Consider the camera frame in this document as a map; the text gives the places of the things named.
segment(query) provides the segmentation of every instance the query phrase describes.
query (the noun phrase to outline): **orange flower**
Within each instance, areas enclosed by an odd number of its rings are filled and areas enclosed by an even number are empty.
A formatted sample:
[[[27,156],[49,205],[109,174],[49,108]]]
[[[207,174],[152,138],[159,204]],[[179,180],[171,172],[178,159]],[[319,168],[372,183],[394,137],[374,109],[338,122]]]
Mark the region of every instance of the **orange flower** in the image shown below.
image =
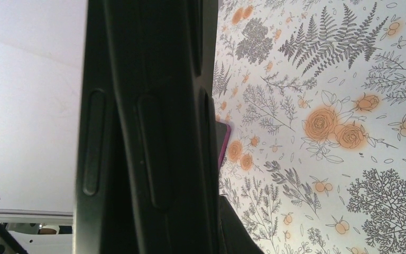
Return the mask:
[[[241,167],[243,170],[249,170],[253,165],[253,157],[251,155],[243,155],[241,158]]]
[[[315,141],[325,141],[337,125],[335,112],[322,108],[307,118],[306,135]]]
[[[356,148],[365,139],[361,128],[352,124],[337,125],[334,132],[338,143],[344,148]]]
[[[237,25],[240,22],[243,13],[244,13],[244,9],[242,7],[237,9],[236,12],[233,15],[233,19],[231,20],[231,23],[233,25]]]
[[[356,104],[356,110],[366,110],[371,111],[377,107],[379,104],[379,98],[375,95],[364,95],[362,99],[354,101]]]
[[[250,144],[254,147],[257,147],[257,145],[259,144],[259,141],[260,141],[259,137],[254,136],[252,139],[250,139]]]
[[[248,6],[248,7],[245,9],[244,14],[243,14],[242,17],[243,17],[244,19],[247,19],[252,13],[253,13],[253,6],[250,5],[250,6]]]
[[[229,145],[228,159],[230,161],[237,161],[242,155],[242,144],[240,141],[235,140]]]

